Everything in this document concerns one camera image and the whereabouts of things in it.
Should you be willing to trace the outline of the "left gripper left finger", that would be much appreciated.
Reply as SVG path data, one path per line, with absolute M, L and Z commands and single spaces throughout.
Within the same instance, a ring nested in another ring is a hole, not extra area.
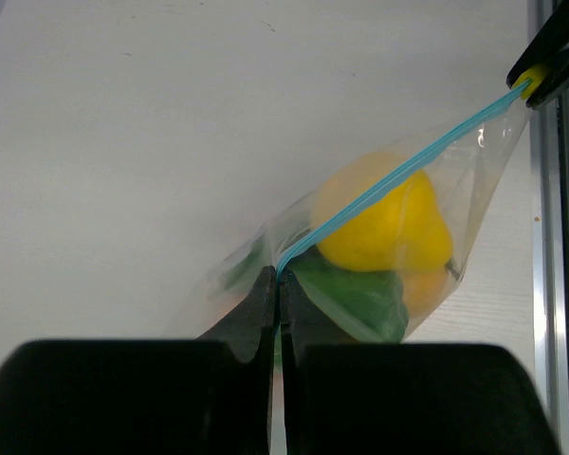
M 0 367 L 0 454 L 266 454 L 276 273 L 194 339 L 38 339 Z

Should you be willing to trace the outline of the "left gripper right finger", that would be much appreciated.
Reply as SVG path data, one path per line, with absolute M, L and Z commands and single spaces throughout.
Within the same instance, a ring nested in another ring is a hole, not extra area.
M 291 454 L 557 454 L 522 364 L 477 343 L 361 343 L 280 284 Z

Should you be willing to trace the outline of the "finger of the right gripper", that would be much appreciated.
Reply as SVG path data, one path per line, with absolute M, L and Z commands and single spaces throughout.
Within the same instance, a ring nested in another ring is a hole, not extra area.
M 569 45 L 527 71 L 531 83 L 523 91 L 527 107 L 537 109 L 569 87 Z
M 522 82 L 522 75 L 534 65 L 542 63 L 547 57 L 569 45 L 569 1 L 559 1 L 552 14 L 536 33 L 521 57 L 506 76 L 506 83 L 512 87 Z

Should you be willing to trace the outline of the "green bell pepper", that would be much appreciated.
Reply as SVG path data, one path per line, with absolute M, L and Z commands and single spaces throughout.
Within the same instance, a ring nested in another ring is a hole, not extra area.
M 248 291 L 271 259 L 271 245 L 264 236 L 246 241 L 209 273 L 211 295 Z M 312 303 L 351 337 L 366 342 L 403 340 L 409 312 L 396 273 L 339 268 L 316 246 L 289 261 L 285 270 L 295 276 Z

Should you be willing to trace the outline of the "orange fruit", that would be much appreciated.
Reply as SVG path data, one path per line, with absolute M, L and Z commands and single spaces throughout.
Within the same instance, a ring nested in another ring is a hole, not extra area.
M 400 271 L 403 302 L 410 321 L 427 317 L 448 293 L 450 273 L 445 268 L 429 271 Z

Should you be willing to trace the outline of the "clear zip top bag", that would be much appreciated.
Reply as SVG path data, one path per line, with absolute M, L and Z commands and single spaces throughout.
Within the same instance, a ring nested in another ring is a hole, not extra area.
M 528 122 L 536 65 L 458 125 L 408 136 L 329 176 L 218 264 L 166 328 L 197 337 L 249 294 L 261 270 L 292 273 L 351 338 L 399 342 L 458 286 Z

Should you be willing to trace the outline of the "yellow pear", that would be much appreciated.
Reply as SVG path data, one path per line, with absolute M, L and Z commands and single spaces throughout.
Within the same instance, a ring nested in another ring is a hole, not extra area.
M 332 218 L 403 161 L 384 150 L 339 169 L 316 192 L 311 227 Z M 429 271 L 451 259 L 453 240 L 434 186 L 418 170 L 318 242 L 318 249 L 330 263 L 354 272 Z

